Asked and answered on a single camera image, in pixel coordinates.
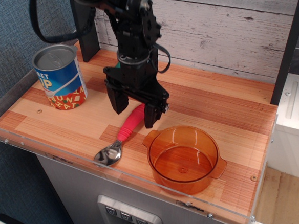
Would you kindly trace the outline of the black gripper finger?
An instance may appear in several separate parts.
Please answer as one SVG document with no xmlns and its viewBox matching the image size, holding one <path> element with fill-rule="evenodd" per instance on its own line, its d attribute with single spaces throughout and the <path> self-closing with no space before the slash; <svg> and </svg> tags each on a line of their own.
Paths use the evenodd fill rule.
<svg viewBox="0 0 299 224">
<path fill-rule="evenodd" d="M 145 128 L 152 128 L 162 116 L 161 105 L 146 103 L 144 106 L 144 116 Z"/>
<path fill-rule="evenodd" d="M 112 89 L 107 87 L 107 94 L 110 99 L 113 110 L 120 114 L 129 104 L 129 97 L 121 90 Z"/>
</svg>

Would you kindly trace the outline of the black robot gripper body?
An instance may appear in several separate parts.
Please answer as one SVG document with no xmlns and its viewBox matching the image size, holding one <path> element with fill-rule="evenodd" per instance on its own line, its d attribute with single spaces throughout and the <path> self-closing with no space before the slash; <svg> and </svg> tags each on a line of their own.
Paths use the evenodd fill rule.
<svg viewBox="0 0 299 224">
<path fill-rule="evenodd" d="M 158 83 L 158 49 L 151 49 L 147 57 L 133 59 L 117 53 L 121 68 L 105 67 L 106 87 L 123 91 L 144 104 L 159 104 L 162 112 L 168 110 L 169 93 Z"/>
</svg>

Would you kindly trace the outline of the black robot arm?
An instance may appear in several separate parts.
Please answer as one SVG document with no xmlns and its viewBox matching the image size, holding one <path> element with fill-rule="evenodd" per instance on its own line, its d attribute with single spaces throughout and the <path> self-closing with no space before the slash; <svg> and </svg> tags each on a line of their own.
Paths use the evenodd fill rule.
<svg viewBox="0 0 299 224">
<path fill-rule="evenodd" d="M 144 125 L 152 128 L 168 109 L 169 93 L 160 85 L 157 74 L 158 52 L 168 52 L 157 40 L 161 26 L 153 13 L 152 0 L 74 0 L 98 8 L 109 17 L 118 43 L 119 68 L 105 67 L 105 85 L 112 108 L 118 114 L 129 98 L 144 103 Z"/>
</svg>

